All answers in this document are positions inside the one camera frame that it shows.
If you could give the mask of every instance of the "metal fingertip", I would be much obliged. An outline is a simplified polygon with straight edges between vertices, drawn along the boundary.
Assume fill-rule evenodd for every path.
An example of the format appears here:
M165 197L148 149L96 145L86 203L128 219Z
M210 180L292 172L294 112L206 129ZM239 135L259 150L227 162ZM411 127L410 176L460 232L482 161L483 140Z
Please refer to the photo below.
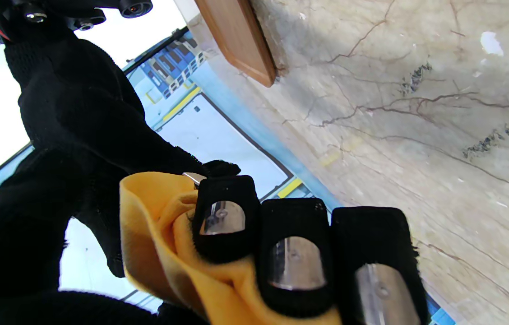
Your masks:
M316 290L327 284L319 248L306 238L281 239L271 249L268 283L284 290Z
M420 325L419 315L401 273L383 264L366 264L355 272L360 310L366 325Z
M203 176L203 175L200 175L199 173L182 173L183 176L186 176L188 178L190 178L192 181L194 181L194 186L198 188L198 186L200 185L201 181L203 179L206 179L207 177Z
M199 235L232 234L245 229L246 216L232 201L218 201L207 210Z

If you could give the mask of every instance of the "window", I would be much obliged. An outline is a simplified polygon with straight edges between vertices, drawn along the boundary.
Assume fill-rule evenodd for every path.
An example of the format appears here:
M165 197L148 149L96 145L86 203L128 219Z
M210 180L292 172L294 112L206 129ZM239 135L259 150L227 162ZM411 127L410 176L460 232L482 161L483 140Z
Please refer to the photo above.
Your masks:
M170 69L170 72L174 71L174 66L172 65L172 63L170 63L168 61L168 59L166 59L165 56L160 56L159 58L162 63L164 63L164 64L166 64L166 66L168 66L168 68Z
M160 74L160 76L162 76L164 80L166 80L166 76L168 76L168 74L157 62L154 62L154 64L152 64L152 67L156 70L156 72Z
M182 53L183 56L187 56L190 54L190 51L184 46L184 44L179 44L176 48Z
M186 38L186 37L183 37L182 39L184 39L187 43L189 43L190 46L192 46L193 48L196 48L197 43L194 39Z
M182 61L180 59L180 57L178 55L176 55L176 53L174 53L174 51L171 51L171 52L168 52L170 54L170 57L174 60L174 62L176 63L180 63L180 61Z

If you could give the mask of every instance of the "black knit fabric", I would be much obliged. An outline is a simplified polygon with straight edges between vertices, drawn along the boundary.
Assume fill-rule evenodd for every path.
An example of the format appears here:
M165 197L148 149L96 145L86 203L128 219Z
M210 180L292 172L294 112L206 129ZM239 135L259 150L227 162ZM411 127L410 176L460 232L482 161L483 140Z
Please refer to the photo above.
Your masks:
M75 216L96 236L112 273L123 277L122 178L146 171L208 173L147 126L138 96L106 52L47 21L41 27L21 24L26 39L5 48L22 90L22 121L35 148L60 150L81 166L88 187Z
M85 179L75 160L46 149L34 150L0 186L0 325L204 325L166 303L152 315L96 294L57 292L65 229L81 207Z

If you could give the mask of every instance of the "sky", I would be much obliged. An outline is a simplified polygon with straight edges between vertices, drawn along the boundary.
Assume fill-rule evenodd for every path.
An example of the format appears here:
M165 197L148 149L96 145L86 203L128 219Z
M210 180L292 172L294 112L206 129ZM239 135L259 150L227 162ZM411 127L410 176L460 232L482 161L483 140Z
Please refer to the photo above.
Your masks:
M116 9L104 9L106 22L76 35L88 39L114 59L121 68L126 60L169 37L186 24L173 0L155 0L154 8L143 17L123 18ZM29 142L20 118L20 88L12 78L0 46L0 165Z

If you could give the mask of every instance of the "yellow stripe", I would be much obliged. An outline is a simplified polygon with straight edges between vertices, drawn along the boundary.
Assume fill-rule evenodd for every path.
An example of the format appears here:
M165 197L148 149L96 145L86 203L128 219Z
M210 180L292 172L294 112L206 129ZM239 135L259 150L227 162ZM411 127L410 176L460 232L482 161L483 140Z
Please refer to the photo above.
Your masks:
M299 185L302 184L300 178L293 179L289 185L279 192L279 198L286 198L287 195L291 194Z
M162 121L166 122L171 117L176 115L178 113L178 111L180 111L184 106L186 106L188 104L188 102L190 102L192 100L192 98L200 92L200 90L201 90L200 87L196 87L193 91L190 92L190 94L186 95L186 97L180 103L178 103L178 105L176 105L174 107L174 109L172 109L172 111L170 111L168 114L164 115L164 118L162 118Z

